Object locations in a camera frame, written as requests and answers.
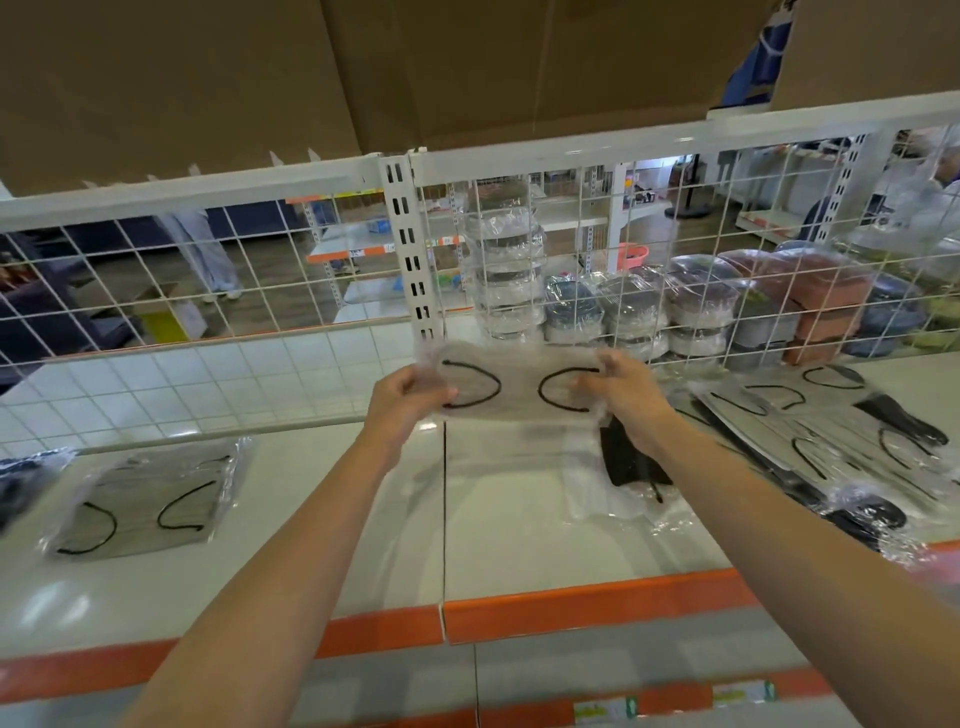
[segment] person's right hand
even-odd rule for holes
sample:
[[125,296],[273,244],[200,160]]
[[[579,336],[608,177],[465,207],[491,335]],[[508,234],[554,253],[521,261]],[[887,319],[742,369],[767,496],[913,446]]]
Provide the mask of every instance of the person's right hand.
[[664,421],[675,422],[679,416],[646,364],[616,349],[603,350],[597,355],[605,371],[578,376],[574,388],[605,401],[607,408],[623,423],[634,447],[656,459],[661,447],[657,440],[660,426]]

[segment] wooden floor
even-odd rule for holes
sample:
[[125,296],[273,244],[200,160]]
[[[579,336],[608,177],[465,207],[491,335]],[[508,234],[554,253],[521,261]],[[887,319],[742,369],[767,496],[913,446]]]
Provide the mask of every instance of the wooden floor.
[[[672,255],[713,253],[737,248],[756,248],[758,237],[739,230],[734,224],[739,206],[717,197],[712,200],[709,188],[696,190],[694,205],[715,203],[710,215],[700,219],[673,220],[662,214],[634,221],[621,236],[621,241],[642,243],[650,248],[648,261],[662,264]],[[549,255],[573,250],[572,231],[550,233]],[[249,290],[237,301],[220,298],[219,308],[197,300],[209,329],[207,336],[243,335],[263,331],[287,330],[332,323],[337,315],[331,286],[341,295],[346,292],[354,274],[360,277],[396,275],[395,255],[355,259],[354,270],[344,261],[343,275],[330,279],[324,266],[306,262],[313,247],[308,234],[291,238],[287,235],[225,243],[225,249],[237,269],[244,288]],[[450,248],[434,249],[441,269],[454,268],[456,256]],[[203,286],[191,272],[177,248],[149,251],[142,254],[150,274],[160,283],[179,281],[184,295],[202,294]],[[93,258],[104,285],[120,303],[131,302],[140,292],[149,289],[150,275],[133,255]],[[125,307],[132,313],[131,307]]]

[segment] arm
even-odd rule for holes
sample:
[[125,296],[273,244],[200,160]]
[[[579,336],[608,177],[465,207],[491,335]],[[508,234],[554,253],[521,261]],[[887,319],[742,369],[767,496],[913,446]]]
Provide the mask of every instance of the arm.
[[606,400],[634,445],[660,462],[856,718],[867,728],[955,722],[960,616],[685,422],[643,364],[619,352],[605,357],[606,374],[578,385]]
[[230,579],[137,698],[124,725],[286,725],[380,481],[417,420],[455,392],[379,381],[364,428],[317,489]]

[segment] gray container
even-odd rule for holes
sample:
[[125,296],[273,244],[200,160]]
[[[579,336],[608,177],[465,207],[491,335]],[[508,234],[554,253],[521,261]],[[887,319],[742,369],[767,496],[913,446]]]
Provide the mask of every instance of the gray container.
[[800,308],[787,301],[780,313],[781,302],[759,291],[754,283],[751,280],[728,283],[740,291],[731,334],[733,344],[749,350],[766,347],[770,342],[792,341],[800,323]]
[[756,349],[745,349],[732,344],[724,366],[731,372],[751,372],[764,367],[776,367],[783,361],[785,346],[785,342],[775,342],[770,346],[773,351],[767,351],[766,344]]

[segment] green and white label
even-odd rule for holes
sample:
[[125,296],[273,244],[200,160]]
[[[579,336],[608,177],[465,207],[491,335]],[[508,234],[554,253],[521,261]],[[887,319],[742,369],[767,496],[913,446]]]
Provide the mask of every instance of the green and white label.
[[713,707],[737,703],[769,703],[777,699],[777,689],[769,680],[750,680],[713,686]]
[[607,723],[612,720],[635,718],[636,698],[632,695],[610,700],[587,700],[573,704],[573,724]]

